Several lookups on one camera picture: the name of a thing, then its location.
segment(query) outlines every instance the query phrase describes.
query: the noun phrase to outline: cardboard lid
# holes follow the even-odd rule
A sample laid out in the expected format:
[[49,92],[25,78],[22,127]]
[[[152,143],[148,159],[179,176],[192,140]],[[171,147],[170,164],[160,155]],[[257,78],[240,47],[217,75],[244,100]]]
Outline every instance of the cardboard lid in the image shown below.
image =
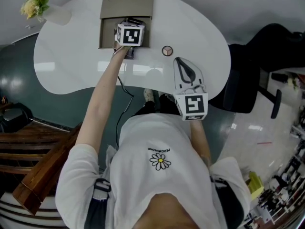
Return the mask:
[[103,0],[100,19],[152,15],[153,0]]

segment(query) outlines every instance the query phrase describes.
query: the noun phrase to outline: cable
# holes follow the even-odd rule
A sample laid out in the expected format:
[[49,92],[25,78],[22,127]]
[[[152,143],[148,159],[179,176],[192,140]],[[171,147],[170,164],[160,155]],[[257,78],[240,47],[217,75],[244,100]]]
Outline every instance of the cable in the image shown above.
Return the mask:
[[[113,55],[112,55],[112,58],[113,58],[114,55],[116,55],[120,50],[122,50],[123,47],[124,47],[124,46],[121,46],[121,47],[118,48],[117,50],[114,49],[115,51],[114,51],[114,53],[113,53]],[[121,113],[120,118],[119,118],[118,122],[116,123],[115,141],[116,141],[117,147],[119,147],[119,140],[118,140],[118,126],[119,126],[119,122],[120,122],[120,120],[121,120],[123,114],[125,114],[125,113],[127,112],[127,110],[129,109],[130,104],[132,103],[132,100],[133,100],[133,98],[134,98],[134,95],[132,95],[132,94],[125,88],[124,83],[121,81],[121,79],[120,79],[119,76],[118,76],[118,79],[119,79],[119,81],[120,81],[120,83],[121,83],[121,86],[122,86],[123,91],[124,91],[125,93],[127,93],[129,96],[131,96],[131,98],[130,98],[130,100],[129,100],[129,103],[128,103],[127,107],[126,107],[125,110]]]

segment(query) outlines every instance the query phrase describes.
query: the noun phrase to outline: white floor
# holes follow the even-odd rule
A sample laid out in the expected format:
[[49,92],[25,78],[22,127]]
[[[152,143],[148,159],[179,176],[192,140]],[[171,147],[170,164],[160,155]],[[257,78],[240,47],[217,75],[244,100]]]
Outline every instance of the white floor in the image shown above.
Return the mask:
[[289,135],[297,109],[282,103],[273,120],[272,108],[273,104],[258,93],[251,113],[236,114],[220,155],[235,157],[242,170],[256,172],[264,183],[281,165],[287,164],[299,143],[299,139]]

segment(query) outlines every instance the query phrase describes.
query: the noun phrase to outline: yellow object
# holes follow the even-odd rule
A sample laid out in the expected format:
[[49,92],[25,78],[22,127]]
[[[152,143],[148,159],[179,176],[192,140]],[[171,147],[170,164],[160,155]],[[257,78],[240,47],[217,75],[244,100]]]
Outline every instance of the yellow object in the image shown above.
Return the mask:
[[256,199],[264,190],[264,185],[262,183],[261,178],[254,172],[249,172],[250,183],[248,188],[251,193],[251,199]]

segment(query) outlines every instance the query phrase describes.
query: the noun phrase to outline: white t-shirt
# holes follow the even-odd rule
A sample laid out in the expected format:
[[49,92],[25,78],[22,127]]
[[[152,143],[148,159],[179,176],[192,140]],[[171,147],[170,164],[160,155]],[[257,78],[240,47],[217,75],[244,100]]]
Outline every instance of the white t-shirt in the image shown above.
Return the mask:
[[[113,156],[114,151],[109,149],[107,161],[111,152]],[[236,160],[229,158],[214,167],[217,177],[235,186],[233,190],[246,215],[251,195]],[[98,171],[92,147],[82,144],[70,151],[59,179],[56,205],[71,229],[84,227],[93,184],[101,177]],[[107,208],[108,229],[132,229],[151,198],[159,193],[173,194],[199,228],[225,227],[224,216],[217,208],[219,202],[213,199],[209,170],[191,145],[189,123],[179,116],[146,114],[130,118],[122,127],[109,178],[112,193]]]

